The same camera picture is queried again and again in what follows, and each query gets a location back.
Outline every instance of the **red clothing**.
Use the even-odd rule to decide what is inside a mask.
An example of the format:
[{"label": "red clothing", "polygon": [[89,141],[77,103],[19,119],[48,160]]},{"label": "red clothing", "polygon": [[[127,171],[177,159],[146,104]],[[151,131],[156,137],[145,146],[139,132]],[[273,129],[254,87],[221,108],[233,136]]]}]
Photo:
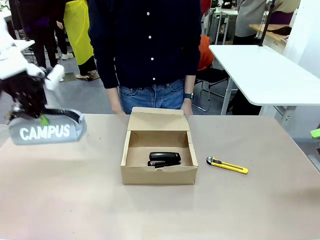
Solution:
[{"label": "red clothing", "polygon": [[210,46],[210,37],[202,35],[201,43],[199,45],[200,61],[198,65],[198,71],[209,67],[215,59],[213,53],[209,49],[209,46]]},{"label": "red clothing", "polygon": [[211,1],[212,0],[201,0],[201,12],[202,15],[208,11],[211,7]]}]

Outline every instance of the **person in gray clothing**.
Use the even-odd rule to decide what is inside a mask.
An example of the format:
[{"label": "person in gray clothing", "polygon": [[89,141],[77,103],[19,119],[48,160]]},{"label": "person in gray clothing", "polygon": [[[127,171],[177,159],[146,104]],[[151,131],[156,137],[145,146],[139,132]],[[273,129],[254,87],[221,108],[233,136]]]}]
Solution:
[{"label": "person in gray clothing", "polygon": [[267,0],[238,0],[234,45],[252,45],[257,32],[249,24],[261,24]]}]

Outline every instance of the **box lid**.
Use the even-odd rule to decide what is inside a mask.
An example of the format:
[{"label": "box lid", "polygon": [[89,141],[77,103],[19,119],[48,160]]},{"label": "box lid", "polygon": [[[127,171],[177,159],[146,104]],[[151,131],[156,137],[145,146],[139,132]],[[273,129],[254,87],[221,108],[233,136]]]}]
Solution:
[{"label": "box lid", "polygon": [[129,131],[189,131],[184,111],[175,109],[134,107]]}]

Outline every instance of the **gray shirt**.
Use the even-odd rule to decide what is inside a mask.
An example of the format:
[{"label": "gray shirt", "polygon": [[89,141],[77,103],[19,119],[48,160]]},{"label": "gray shirt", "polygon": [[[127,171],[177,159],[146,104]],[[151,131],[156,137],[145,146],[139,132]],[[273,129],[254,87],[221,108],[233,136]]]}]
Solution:
[{"label": "gray shirt", "polygon": [[249,24],[261,24],[267,0],[239,0],[238,17],[235,24],[237,37],[255,35],[257,31],[249,27]]}]

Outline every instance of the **white sneaker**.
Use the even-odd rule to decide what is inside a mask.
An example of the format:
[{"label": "white sneaker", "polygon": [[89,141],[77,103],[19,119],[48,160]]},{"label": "white sneaker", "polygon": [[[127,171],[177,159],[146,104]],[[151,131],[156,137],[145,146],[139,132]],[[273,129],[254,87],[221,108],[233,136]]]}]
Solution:
[{"label": "white sneaker", "polygon": [[74,57],[74,55],[70,52],[67,52],[66,54],[62,54],[62,59],[63,60],[68,60],[68,59],[72,59]]}]

